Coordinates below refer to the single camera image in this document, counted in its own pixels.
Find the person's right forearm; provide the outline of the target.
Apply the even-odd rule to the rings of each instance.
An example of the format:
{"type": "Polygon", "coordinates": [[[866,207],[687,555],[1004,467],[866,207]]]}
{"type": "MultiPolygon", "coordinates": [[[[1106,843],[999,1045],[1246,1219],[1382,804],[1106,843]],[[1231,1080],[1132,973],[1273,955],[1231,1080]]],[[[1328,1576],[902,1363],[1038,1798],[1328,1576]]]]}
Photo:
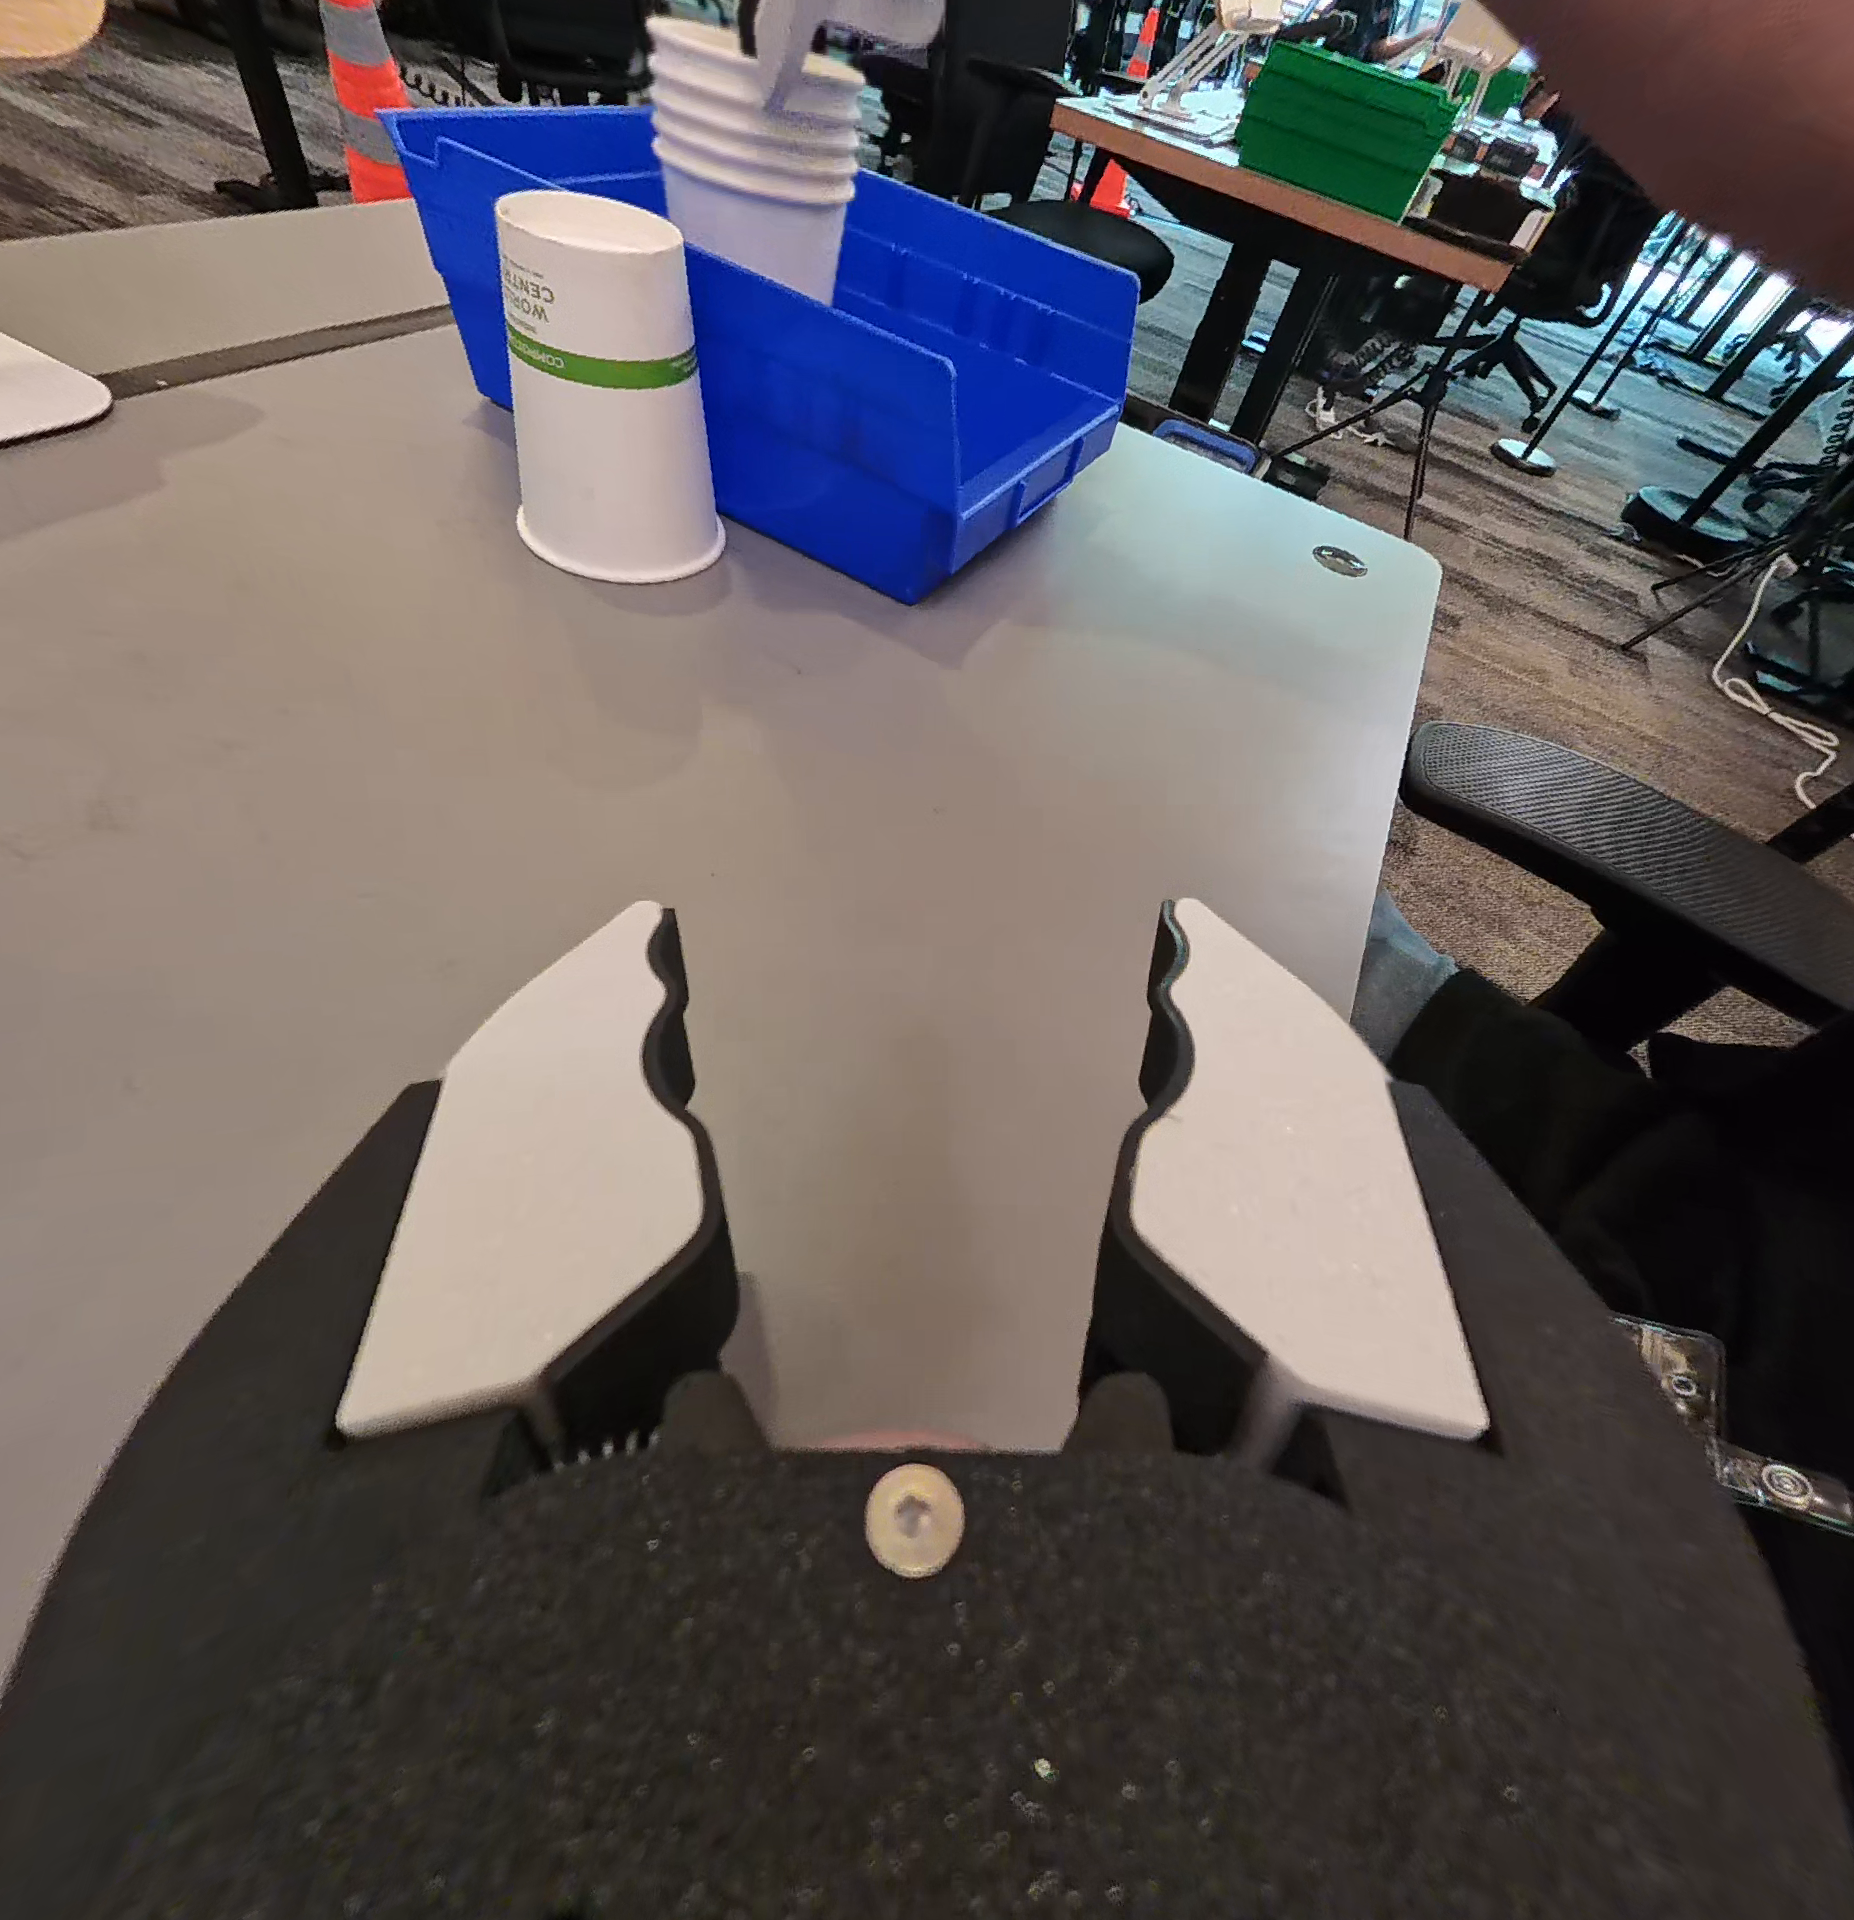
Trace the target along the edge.
{"type": "Polygon", "coordinates": [[[1854,308],[1854,3],[1490,13],[1659,205],[1854,308]]]}

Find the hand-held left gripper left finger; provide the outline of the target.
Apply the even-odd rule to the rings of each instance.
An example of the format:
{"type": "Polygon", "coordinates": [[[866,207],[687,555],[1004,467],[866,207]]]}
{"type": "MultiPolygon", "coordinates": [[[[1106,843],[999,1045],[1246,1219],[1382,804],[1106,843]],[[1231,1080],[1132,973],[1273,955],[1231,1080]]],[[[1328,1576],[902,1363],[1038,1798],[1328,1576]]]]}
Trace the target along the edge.
{"type": "Polygon", "coordinates": [[[556,1459],[610,1452],[720,1367],[741,1273],[687,1009],[676,914],[640,901],[460,1045],[340,1398],[344,1441],[500,1411],[556,1459]]]}

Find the black office chair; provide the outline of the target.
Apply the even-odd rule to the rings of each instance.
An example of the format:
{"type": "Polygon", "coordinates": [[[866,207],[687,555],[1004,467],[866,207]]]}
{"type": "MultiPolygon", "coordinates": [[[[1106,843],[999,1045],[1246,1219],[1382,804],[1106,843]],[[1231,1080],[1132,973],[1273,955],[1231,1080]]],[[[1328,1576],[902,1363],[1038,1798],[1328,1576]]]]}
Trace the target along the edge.
{"type": "MultiPolygon", "coordinates": [[[[1004,132],[1011,110],[1032,101],[1056,110],[1062,101],[1080,101],[1084,94],[1064,75],[1026,63],[970,58],[969,75],[989,92],[989,106],[981,113],[963,184],[969,204],[981,207],[989,194],[1004,191],[1000,185],[989,185],[984,175],[994,157],[995,133],[1004,132]]],[[[1083,191],[1074,199],[1007,200],[1004,207],[994,210],[994,219],[1007,228],[1129,273],[1140,285],[1140,301],[1151,301],[1171,280],[1177,256],[1151,228],[1095,200],[1096,188],[1104,185],[1109,175],[1112,158],[1096,152],[1090,162],[1083,191]]]]}

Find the green banded white paper cup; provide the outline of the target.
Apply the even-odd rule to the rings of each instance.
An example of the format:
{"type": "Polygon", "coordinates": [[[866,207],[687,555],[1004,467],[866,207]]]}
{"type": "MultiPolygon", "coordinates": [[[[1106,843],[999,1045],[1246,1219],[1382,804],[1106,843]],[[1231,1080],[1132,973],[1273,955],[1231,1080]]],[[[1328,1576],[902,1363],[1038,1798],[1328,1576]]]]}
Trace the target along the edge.
{"type": "Polygon", "coordinates": [[[523,541],[610,585],[716,564],[683,236],[647,207],[533,188],[496,204],[523,541]]]}

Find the blue plastic bin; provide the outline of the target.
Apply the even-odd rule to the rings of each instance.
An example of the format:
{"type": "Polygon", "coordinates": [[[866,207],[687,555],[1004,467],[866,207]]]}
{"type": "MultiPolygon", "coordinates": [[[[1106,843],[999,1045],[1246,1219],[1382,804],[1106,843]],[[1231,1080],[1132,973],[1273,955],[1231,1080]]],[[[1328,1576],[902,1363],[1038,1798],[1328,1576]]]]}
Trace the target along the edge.
{"type": "MultiPolygon", "coordinates": [[[[562,188],[671,222],[651,112],[382,121],[474,382],[510,408],[496,204],[562,188]]],[[[1129,273],[866,174],[832,304],[683,242],[719,514],[897,602],[938,590],[1114,438],[1129,273]]]]}

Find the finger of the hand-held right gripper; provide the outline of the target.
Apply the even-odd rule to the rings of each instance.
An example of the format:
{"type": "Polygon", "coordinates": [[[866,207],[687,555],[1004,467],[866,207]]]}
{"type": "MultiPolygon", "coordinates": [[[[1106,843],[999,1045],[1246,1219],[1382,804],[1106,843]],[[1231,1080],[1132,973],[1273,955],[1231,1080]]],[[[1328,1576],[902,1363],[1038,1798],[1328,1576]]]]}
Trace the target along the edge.
{"type": "Polygon", "coordinates": [[[945,3],[741,3],[741,53],[755,63],[755,97],[786,110],[819,34],[918,53],[943,28],[945,3]]]}

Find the green plastic bin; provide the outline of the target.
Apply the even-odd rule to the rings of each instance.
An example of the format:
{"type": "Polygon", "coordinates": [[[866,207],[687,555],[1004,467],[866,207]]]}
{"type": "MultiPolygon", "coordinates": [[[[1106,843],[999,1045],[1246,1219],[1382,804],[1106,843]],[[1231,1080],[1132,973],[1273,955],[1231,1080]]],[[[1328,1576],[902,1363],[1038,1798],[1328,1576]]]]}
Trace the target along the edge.
{"type": "Polygon", "coordinates": [[[1400,222],[1461,116],[1427,85],[1313,43],[1277,43],[1235,129],[1251,174],[1400,222]]]}

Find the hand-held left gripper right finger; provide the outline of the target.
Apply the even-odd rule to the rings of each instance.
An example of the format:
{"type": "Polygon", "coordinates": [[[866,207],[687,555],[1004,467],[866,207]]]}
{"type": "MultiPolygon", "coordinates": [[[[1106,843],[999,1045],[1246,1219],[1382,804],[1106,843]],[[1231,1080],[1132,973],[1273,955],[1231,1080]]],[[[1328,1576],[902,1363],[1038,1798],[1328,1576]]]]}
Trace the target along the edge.
{"type": "Polygon", "coordinates": [[[1483,1442],[1490,1407],[1369,1045],[1197,898],[1159,909],[1146,1004],[1084,1405],[1259,1467],[1322,1412],[1483,1442]]]}

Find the wooden table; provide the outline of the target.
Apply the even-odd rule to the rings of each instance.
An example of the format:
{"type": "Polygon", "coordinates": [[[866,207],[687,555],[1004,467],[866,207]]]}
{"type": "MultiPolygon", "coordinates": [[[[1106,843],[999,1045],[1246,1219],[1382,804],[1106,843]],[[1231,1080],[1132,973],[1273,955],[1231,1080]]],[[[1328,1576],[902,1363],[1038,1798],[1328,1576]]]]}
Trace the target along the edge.
{"type": "Polygon", "coordinates": [[[1401,268],[1499,294],[1515,273],[1515,261],[1483,249],[1469,236],[1442,237],[1417,222],[1392,222],[1265,178],[1242,169],[1235,157],[1135,123],[1109,99],[1060,101],[1052,110],[1052,129],[1093,148],[1090,188],[1119,164],[1181,226],[1231,248],[1168,398],[1177,414],[1198,423],[1214,420],[1270,268],[1286,266],[1294,273],[1233,416],[1233,434],[1251,444],[1265,438],[1303,348],[1345,274],[1401,268]]]}

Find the nested stack of paper cups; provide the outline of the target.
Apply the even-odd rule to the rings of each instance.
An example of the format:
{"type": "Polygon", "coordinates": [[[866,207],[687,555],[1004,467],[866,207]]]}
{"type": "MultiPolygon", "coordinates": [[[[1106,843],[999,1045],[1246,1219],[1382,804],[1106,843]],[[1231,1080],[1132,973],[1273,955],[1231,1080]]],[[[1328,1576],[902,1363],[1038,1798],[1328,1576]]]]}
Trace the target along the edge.
{"type": "Polygon", "coordinates": [[[732,266],[832,304],[860,178],[865,78],[807,54],[780,105],[741,33],[653,17],[651,148],[682,236],[732,266]]]}

